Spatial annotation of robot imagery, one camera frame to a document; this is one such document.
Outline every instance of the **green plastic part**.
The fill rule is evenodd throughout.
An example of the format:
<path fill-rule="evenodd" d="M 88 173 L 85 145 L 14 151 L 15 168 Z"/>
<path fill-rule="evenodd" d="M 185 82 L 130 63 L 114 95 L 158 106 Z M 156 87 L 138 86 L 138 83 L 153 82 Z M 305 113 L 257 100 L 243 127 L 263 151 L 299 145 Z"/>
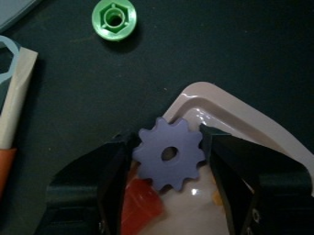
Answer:
<path fill-rule="evenodd" d="M 93 9 L 93 29 L 105 40 L 124 39 L 136 26 L 136 11 L 128 0 L 101 0 Z"/>

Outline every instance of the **gear teeth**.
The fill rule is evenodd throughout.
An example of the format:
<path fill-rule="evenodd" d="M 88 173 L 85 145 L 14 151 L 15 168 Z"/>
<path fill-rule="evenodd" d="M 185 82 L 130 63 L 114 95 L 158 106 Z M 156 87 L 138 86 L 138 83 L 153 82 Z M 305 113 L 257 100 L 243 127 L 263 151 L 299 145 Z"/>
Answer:
<path fill-rule="evenodd" d="M 199 149 L 200 132 L 188 131 L 188 123 L 181 118 L 168 124 L 165 119 L 158 117 L 154 127 L 150 130 L 141 129 L 138 136 L 141 145 L 132 153 L 133 160 L 141 163 L 138 177 L 152 179 L 156 190 L 164 185 L 170 185 L 173 190 L 180 191 L 184 179 L 199 177 L 196 164 L 204 160 L 204 154 Z M 162 162 L 160 153 L 169 146 L 177 148 L 178 158 L 177 161 Z"/>
<path fill-rule="evenodd" d="M 177 184 L 170 184 L 174 191 L 180 191 L 182 188 L 182 181 L 180 181 Z"/>
<path fill-rule="evenodd" d="M 182 130 L 188 131 L 188 123 L 184 119 L 177 118 L 176 121 L 170 124 L 173 128 L 180 127 Z"/>
<path fill-rule="evenodd" d="M 138 136 L 141 138 L 141 142 L 145 142 L 150 139 L 149 135 L 152 134 L 152 130 L 149 129 L 140 129 Z"/>

